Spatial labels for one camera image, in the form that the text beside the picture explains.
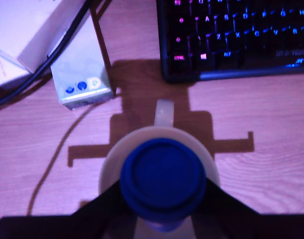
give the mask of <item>box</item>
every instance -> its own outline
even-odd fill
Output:
[[[0,0],[0,86],[35,70],[85,0]]]
[[[67,48],[51,65],[59,102],[72,110],[114,98],[103,55],[88,10]]]

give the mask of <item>mug handle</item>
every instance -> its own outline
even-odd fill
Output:
[[[160,99],[157,101],[154,126],[173,127],[174,102]]]

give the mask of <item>wooden desk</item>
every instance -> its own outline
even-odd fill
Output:
[[[71,112],[50,80],[0,111],[0,217],[72,213],[96,197],[107,152],[153,124],[159,98],[214,155],[225,191],[261,213],[304,212],[304,74],[168,85],[154,0],[113,0],[100,24],[114,100]]]

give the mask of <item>ctrl key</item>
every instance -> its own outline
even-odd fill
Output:
[[[212,71],[213,61],[211,53],[198,53],[192,56],[192,68],[194,71]]]
[[[188,54],[173,54],[169,60],[172,73],[188,72],[191,69]]]

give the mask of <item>blue lid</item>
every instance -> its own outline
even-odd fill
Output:
[[[201,202],[206,175],[203,164],[188,147],[156,138],[130,153],[120,184],[126,202],[140,217],[170,222],[190,215]]]

